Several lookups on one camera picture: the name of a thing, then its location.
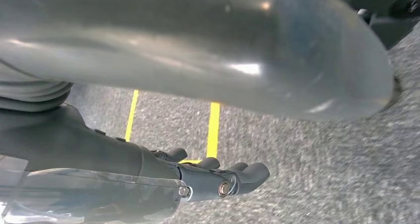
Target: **yellow tape line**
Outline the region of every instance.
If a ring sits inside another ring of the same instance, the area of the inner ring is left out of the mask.
[[[219,141],[219,118],[220,104],[212,102],[210,104],[209,134],[207,137],[206,157],[217,158],[217,145]]]
[[[130,113],[128,114],[127,129],[125,130],[125,140],[130,141],[131,130],[133,129],[134,113],[136,113],[137,99],[139,91],[136,89],[133,92],[133,99],[131,100]]]

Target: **silver screw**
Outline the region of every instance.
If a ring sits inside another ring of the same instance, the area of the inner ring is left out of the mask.
[[[178,193],[179,195],[186,197],[190,193],[190,189],[187,187],[180,187]]]
[[[226,197],[230,191],[230,184],[226,181],[223,181],[219,186],[219,196]]]

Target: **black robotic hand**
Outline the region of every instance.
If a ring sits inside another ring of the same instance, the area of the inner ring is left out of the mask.
[[[254,191],[270,176],[268,168],[255,163],[236,163],[228,169],[220,169],[216,158],[205,158],[198,164],[183,163],[187,157],[184,149],[178,148],[168,153],[152,153],[173,169],[179,171],[179,179],[188,188],[181,188],[180,194],[188,201],[203,201],[224,198],[228,195],[245,194]]]

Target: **robotic hand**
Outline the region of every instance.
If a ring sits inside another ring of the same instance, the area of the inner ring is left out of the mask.
[[[169,153],[152,153],[179,170],[180,179],[188,186],[181,188],[180,194],[188,198],[188,201],[220,199],[228,195],[249,193],[270,176],[267,167],[261,163],[250,166],[246,163],[236,163],[223,170],[219,169],[220,163],[216,158],[205,158],[198,164],[179,164],[179,161],[187,157],[187,153],[181,148]]]
[[[261,163],[180,164],[184,149],[150,151],[106,136],[66,104],[0,109],[0,120],[0,212],[8,224],[162,221],[184,202],[249,193],[269,177]]]

